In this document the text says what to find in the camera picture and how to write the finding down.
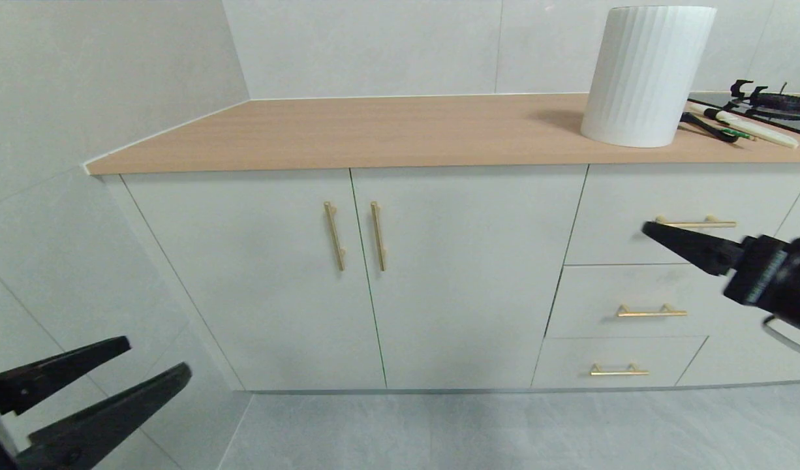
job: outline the gray tile floor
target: gray tile floor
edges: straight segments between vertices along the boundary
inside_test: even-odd
[[[255,395],[221,470],[800,469],[800,384]]]

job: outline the cabinet handle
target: cabinet handle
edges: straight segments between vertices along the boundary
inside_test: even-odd
[[[663,216],[658,216],[656,217],[656,222],[677,228],[734,228],[737,226],[734,221],[719,220],[713,216],[707,216],[701,222],[669,222]]]
[[[626,304],[621,304],[621,307],[617,310],[617,316],[619,317],[686,317],[687,311],[686,310],[676,310],[672,307],[672,305],[664,304],[655,312],[633,312],[629,310],[629,307]]]
[[[339,246],[339,233],[337,232],[337,221],[335,220],[335,215],[337,215],[337,208],[334,208],[333,204],[329,202],[325,202],[325,215],[328,216],[328,225],[331,227],[331,240],[333,240],[333,247],[335,252],[337,252],[337,266],[339,267],[340,271],[345,270],[345,249]]]
[[[386,270],[386,249],[382,246],[382,229],[380,228],[380,206],[376,200],[371,203],[371,218],[374,220],[374,237],[377,239],[377,256],[380,259],[380,271]]]
[[[604,371],[600,369],[600,365],[594,363],[589,371],[591,377],[606,377],[606,375],[650,375],[650,371],[642,371],[638,369],[638,364],[630,363],[626,371]]]

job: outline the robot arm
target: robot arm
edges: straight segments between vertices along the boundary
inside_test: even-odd
[[[772,313],[763,322],[764,330],[800,352],[800,345],[771,327],[779,319],[800,330],[800,238],[785,243],[763,235],[736,243],[656,222],[644,223],[641,231],[705,273],[736,271],[725,297]]]

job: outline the white knife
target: white knife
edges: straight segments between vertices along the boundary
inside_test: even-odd
[[[737,131],[746,132],[752,136],[757,136],[759,139],[768,140],[768,142],[776,143],[779,146],[784,146],[791,149],[796,149],[798,146],[800,146],[800,142],[798,142],[794,137],[786,136],[781,132],[773,131],[767,127],[764,127],[763,125],[748,122],[745,119],[739,119],[738,116],[732,115],[726,111],[711,108],[710,106],[705,106],[704,104],[698,103],[690,103],[689,108],[690,112],[692,112],[694,115],[701,115],[705,117],[710,117],[705,115],[705,111],[713,110],[709,112],[710,115],[714,115],[716,120],[724,122],[726,125],[728,125],[728,127],[732,127]]]

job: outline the gray tile wall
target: gray tile wall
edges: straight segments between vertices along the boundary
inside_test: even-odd
[[[80,165],[247,98],[219,0],[0,2],[0,371],[121,334],[132,345],[7,417],[15,435],[186,361],[188,387],[100,467],[217,467],[249,397]]]
[[[224,0],[252,99],[586,92],[641,4],[718,8],[693,89],[800,91],[800,0]]]

